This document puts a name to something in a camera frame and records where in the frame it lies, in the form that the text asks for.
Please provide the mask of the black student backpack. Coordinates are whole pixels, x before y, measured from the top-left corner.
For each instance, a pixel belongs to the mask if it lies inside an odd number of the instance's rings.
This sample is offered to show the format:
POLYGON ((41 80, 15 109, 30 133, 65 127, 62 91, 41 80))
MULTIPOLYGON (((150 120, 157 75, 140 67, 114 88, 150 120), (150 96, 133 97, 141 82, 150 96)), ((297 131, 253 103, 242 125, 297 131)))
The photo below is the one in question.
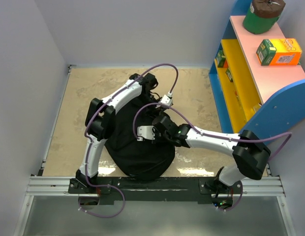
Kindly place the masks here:
POLYGON ((105 147, 116 165, 127 176, 151 181, 159 178, 172 164, 175 147, 168 142, 153 144, 137 141, 133 135, 133 119, 138 110, 149 102, 136 97, 116 115, 116 128, 105 147))

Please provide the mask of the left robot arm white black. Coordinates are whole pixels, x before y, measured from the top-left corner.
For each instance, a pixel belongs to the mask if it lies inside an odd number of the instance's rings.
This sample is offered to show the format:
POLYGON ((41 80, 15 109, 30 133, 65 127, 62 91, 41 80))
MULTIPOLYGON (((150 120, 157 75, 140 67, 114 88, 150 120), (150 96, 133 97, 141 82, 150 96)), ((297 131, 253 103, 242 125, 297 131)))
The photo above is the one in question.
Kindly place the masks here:
POLYGON ((103 99, 94 98, 89 106, 84 132, 88 139, 84 159, 75 179, 86 193, 97 187, 98 164, 106 141, 115 131, 116 115, 132 99, 139 97, 152 100, 151 90, 158 86, 155 75, 133 74, 126 83, 103 99))

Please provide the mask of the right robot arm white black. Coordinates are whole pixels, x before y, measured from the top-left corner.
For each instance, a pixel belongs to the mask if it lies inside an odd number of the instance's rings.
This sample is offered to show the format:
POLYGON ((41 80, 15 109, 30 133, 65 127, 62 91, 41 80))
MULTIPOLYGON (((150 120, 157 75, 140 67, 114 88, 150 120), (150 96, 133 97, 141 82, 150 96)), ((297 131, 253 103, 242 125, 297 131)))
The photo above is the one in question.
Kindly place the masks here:
POLYGON ((207 188, 226 193, 244 178, 262 178, 271 151, 251 131, 225 134, 192 128, 191 124, 176 125, 168 116, 159 115, 152 121, 154 137, 176 147, 204 148, 233 157, 235 164, 222 167, 207 188))

